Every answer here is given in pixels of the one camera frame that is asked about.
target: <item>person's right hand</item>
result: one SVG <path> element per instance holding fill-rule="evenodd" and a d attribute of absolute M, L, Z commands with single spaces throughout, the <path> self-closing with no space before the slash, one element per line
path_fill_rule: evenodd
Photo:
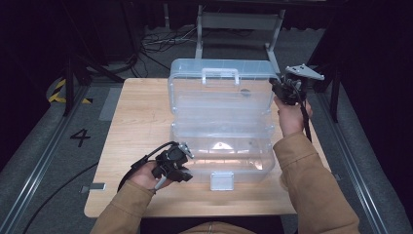
<path fill-rule="evenodd" d="M 303 132 L 303 114 L 301 113 L 300 105 L 287 105 L 283 103 L 278 97 L 274 97 L 274 103 L 279 107 L 280 127 L 282 129 L 282 136 Z M 311 105 L 306 100 L 306 110 L 309 117 L 313 115 Z"/>

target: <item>clear plastic storage box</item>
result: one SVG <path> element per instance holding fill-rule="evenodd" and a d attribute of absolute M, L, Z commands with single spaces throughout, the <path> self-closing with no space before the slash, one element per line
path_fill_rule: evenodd
<path fill-rule="evenodd" d="M 231 190 L 257 182 L 275 166 L 271 136 L 273 92 L 278 78 L 266 60 L 190 59 L 172 63 L 171 139 L 188 143 L 194 159 L 185 167 L 193 182 Z"/>

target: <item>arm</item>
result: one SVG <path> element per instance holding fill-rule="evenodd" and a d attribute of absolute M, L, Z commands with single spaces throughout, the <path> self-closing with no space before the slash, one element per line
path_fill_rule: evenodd
<path fill-rule="evenodd" d="M 156 163 L 147 163 L 127 180 L 100 214 L 91 233 L 136 233 L 140 220 L 154 195 L 157 180 L 152 176 Z M 163 187 L 171 184 L 167 179 Z"/>
<path fill-rule="evenodd" d="M 298 106 L 286 106 L 277 98 L 284 138 L 274 145 L 282 168 L 282 181 L 298 214 L 299 233 L 358 233 L 358 217 L 334 176 L 327 170 L 303 135 Z M 311 107 L 307 105 L 311 116 Z"/>

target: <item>person's left hand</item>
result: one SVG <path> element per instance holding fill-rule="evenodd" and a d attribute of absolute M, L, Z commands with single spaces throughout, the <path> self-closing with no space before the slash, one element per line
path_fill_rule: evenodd
<path fill-rule="evenodd" d="M 152 175 L 152 170 L 154 170 L 156 166 L 156 162 L 148 162 L 144 164 L 137 172 L 131 175 L 129 180 L 146 189 L 155 188 L 155 185 L 159 180 L 157 178 L 154 178 L 154 176 Z M 162 184 L 161 188 L 167 187 L 171 183 L 172 180 L 167 179 L 164 184 Z"/>

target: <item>tan sleeve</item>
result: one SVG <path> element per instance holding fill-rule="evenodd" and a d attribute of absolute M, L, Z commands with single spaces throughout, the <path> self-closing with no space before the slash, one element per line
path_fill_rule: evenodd
<path fill-rule="evenodd" d="M 100 214 L 91 233 L 137 233 L 153 193 L 127 180 Z"/>
<path fill-rule="evenodd" d="M 282 180 L 298 213 L 299 233 L 358 233 L 358 217 L 302 133 L 274 145 Z"/>

